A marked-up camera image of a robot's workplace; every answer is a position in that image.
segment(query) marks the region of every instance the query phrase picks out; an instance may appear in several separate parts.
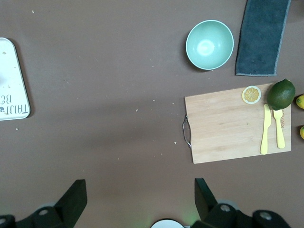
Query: lemon slice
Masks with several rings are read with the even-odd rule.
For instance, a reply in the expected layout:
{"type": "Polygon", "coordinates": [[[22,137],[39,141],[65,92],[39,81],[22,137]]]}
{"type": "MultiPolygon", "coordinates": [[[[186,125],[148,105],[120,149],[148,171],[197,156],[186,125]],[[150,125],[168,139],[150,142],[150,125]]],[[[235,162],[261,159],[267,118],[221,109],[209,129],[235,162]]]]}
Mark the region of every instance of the lemon slice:
{"type": "Polygon", "coordinates": [[[261,90],[258,87],[251,85],[243,90],[242,99],[245,103],[253,105],[261,99],[261,95],[261,90]]]}

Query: wooden cutting board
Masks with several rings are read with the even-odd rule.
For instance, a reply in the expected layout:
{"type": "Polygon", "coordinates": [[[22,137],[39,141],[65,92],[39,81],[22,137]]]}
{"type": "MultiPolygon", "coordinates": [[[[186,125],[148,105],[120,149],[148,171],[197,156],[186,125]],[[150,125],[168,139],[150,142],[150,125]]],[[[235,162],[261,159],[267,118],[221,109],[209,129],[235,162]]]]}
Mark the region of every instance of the wooden cutting board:
{"type": "MultiPolygon", "coordinates": [[[[261,155],[264,104],[271,85],[258,85],[261,100],[251,105],[242,100],[245,88],[185,97],[193,163],[261,155]]],[[[291,151],[290,106],[283,113],[281,126],[285,148],[277,147],[276,121],[271,110],[268,154],[291,151]]]]}

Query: white tray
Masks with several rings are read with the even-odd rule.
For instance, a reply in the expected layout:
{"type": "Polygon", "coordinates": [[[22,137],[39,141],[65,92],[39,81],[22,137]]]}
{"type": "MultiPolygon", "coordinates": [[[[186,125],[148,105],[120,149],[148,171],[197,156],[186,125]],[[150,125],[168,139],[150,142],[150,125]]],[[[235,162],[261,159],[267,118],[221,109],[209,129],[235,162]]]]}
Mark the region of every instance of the white tray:
{"type": "Polygon", "coordinates": [[[0,38],[0,121],[26,118],[30,113],[15,47],[0,38]]]}

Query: metal handle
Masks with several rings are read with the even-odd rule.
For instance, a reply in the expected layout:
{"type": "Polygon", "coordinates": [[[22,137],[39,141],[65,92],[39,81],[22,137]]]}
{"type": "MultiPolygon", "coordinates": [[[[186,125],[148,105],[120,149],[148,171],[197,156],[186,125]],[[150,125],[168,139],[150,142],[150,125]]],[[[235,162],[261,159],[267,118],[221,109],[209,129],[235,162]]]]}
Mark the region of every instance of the metal handle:
{"type": "Polygon", "coordinates": [[[185,115],[184,122],[182,123],[182,129],[183,129],[183,133],[184,133],[184,140],[186,141],[186,143],[188,144],[188,146],[191,148],[191,143],[186,139],[185,123],[188,123],[188,116],[187,115],[185,115]]]}

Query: white plate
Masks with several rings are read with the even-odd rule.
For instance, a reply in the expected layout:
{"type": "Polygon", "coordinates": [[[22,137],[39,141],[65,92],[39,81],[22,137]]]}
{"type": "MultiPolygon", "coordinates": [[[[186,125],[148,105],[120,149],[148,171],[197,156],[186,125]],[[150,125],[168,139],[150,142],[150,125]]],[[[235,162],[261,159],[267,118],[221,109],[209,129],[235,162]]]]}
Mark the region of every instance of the white plate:
{"type": "Polygon", "coordinates": [[[154,223],[151,228],[184,228],[184,227],[180,223],[174,220],[164,219],[154,223]]]}

